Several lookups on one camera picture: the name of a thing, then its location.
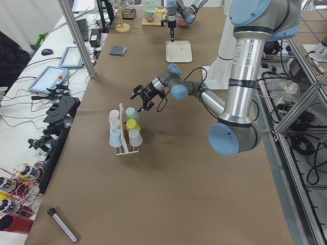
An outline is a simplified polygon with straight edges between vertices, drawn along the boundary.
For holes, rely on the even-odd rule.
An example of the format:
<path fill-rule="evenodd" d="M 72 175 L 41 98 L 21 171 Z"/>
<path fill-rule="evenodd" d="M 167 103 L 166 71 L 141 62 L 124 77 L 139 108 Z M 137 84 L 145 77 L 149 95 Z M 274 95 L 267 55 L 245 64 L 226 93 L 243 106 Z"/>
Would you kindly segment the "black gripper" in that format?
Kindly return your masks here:
<path fill-rule="evenodd" d="M 164 23 L 168 24 L 168 28 L 170 31 L 171 42 L 174 42 L 174 29 L 176 28 L 176 16 L 175 15 L 167 15 L 165 19 L 162 19 L 161 26 L 164 26 Z"/>
<path fill-rule="evenodd" d="M 130 99 L 134 99 L 137 96 L 140 96 L 143 101 L 143 104 L 137 111 L 149 111 L 154 106 L 152 99 L 157 95 L 159 95 L 159 97 L 162 99 L 165 97 L 165 93 L 163 91 L 157 90 L 153 86 L 153 84 L 149 84 L 146 87 L 144 87 L 143 85 L 137 85 L 133 89 L 132 96 L 130 97 Z"/>

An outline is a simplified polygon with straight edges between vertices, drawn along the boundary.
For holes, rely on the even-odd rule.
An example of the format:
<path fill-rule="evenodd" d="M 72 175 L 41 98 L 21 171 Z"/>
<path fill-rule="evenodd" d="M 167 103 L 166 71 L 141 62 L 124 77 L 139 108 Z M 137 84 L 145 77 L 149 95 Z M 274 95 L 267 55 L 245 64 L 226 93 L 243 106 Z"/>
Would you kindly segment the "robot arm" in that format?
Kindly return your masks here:
<path fill-rule="evenodd" d="M 171 41 L 174 42 L 175 28 L 177 26 L 176 14 L 179 13 L 183 20 L 189 25 L 192 24 L 196 18 L 197 12 L 206 4 L 206 0 L 194 1 L 190 7 L 186 7 L 183 1 L 168 0 L 166 18 L 161 18 L 160 24 L 163 27 L 165 23 L 170 29 Z"/>
<path fill-rule="evenodd" d="M 300 1 L 233 1 L 229 19 L 236 39 L 226 100 L 202 82 L 182 80 L 175 64 L 169 65 L 147 86 L 134 88 L 133 96 L 143 100 L 141 110 L 152 108 L 155 96 L 182 100 L 196 97 L 218 121 L 209 130 L 209 142 L 220 155 L 235 155 L 255 148 L 261 140 L 259 127 L 249 116 L 264 45 L 295 36 L 300 24 Z"/>

